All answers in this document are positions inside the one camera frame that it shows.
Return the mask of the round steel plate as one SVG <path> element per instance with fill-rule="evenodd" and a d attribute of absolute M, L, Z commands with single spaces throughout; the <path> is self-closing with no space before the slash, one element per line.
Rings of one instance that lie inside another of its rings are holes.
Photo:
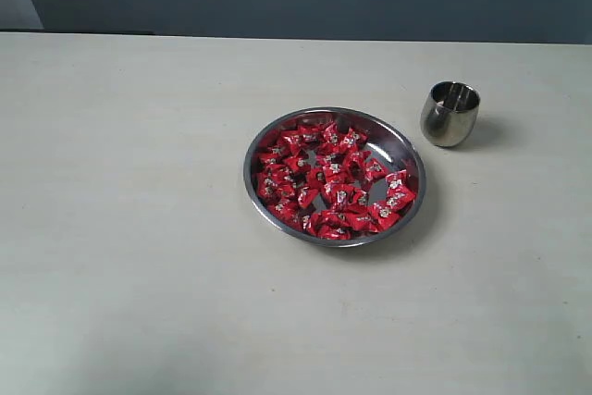
<path fill-rule="evenodd" d="M 271 137 L 279 135 L 283 130 L 296 130 L 299 124 L 327 124 L 335 121 L 340 130 L 350 127 L 362 130 L 369 137 L 369 150 L 380 161 L 384 161 L 390 170 L 399 167 L 405 169 L 411 176 L 411 189 L 417 194 L 414 202 L 402 208 L 402 218 L 391 228 L 368 236 L 362 236 L 349 241 L 330 241 L 319 239 L 311 234 L 302 233 L 288 224 L 280 221 L 264 208 L 264 204 L 256 196 L 255 173 L 261 163 L 256 159 L 256 151 L 264 147 Z M 272 226 L 300 241 L 309 242 L 325 248 L 340 249 L 361 247 L 377 241 L 383 241 L 406 228 L 418 214 L 426 194 L 426 169 L 412 143 L 389 123 L 361 111 L 342 107 L 312 107 L 297 110 L 278 117 L 267 124 L 253 139 L 242 167 L 242 177 L 245 190 L 258 213 Z"/>

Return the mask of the steel cup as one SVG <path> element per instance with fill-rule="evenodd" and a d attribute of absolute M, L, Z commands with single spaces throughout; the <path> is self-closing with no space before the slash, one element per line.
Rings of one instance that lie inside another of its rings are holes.
<path fill-rule="evenodd" d="M 425 138 L 442 148 L 452 148 L 471 134 L 478 115 L 480 95 L 470 85 L 442 81 L 426 98 L 420 117 Z"/>

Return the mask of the red wrapped candy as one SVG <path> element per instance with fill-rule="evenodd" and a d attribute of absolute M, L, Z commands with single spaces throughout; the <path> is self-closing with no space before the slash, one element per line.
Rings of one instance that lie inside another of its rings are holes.
<path fill-rule="evenodd" d="M 388 205 L 386 201 L 378 201 L 371 204 L 368 212 L 378 231 L 386 231 L 395 225 L 400 219 L 401 215 Z"/>
<path fill-rule="evenodd" d="M 327 193 L 330 207 L 332 209 L 342 210 L 350 204 L 355 192 L 356 188 L 351 184 L 331 183 L 330 190 Z"/>
<path fill-rule="evenodd" d="M 377 225 L 376 221 L 372 218 L 372 216 L 368 213 L 346 213 L 345 216 L 348 226 L 352 231 L 370 234 L 380 232 L 380 227 Z"/>
<path fill-rule="evenodd" d="M 336 121 L 327 123 L 323 127 L 321 136 L 324 143 L 328 143 L 333 146 L 338 146 L 344 137 L 344 135 L 340 132 L 338 123 Z"/>
<path fill-rule="evenodd" d="M 400 211 L 415 199 L 415 194 L 405 187 L 389 189 L 385 199 L 386 206 L 393 211 Z"/>
<path fill-rule="evenodd" d="M 308 156 L 306 154 L 288 156 L 283 159 L 283 164 L 286 165 L 295 176 L 306 174 L 311 170 L 311 165 L 308 163 Z"/>
<path fill-rule="evenodd" d="M 364 163 L 364 181 L 368 183 L 375 183 L 383 179 L 389 170 L 385 168 L 377 159 L 371 158 Z"/>
<path fill-rule="evenodd" d="M 324 240 L 345 241 L 352 238 L 352 233 L 348 228 L 322 225 L 317 231 L 316 236 Z"/>
<path fill-rule="evenodd" d="M 323 129 L 318 125 L 300 125 L 298 132 L 305 144 L 320 143 L 323 140 Z"/>
<path fill-rule="evenodd" d="M 406 169 L 391 172 L 385 176 L 385 181 L 389 191 L 394 191 L 399 187 L 407 186 L 408 172 Z"/>
<path fill-rule="evenodd" d="M 275 203 L 271 203 L 267 210 L 270 214 L 276 217 L 278 220 L 291 224 L 300 220 L 300 207 L 299 205 L 289 199 L 280 199 Z"/>
<path fill-rule="evenodd" d="M 364 132 L 349 128 L 348 133 L 339 142 L 339 150 L 342 153 L 361 150 L 367 141 L 367 135 Z"/>

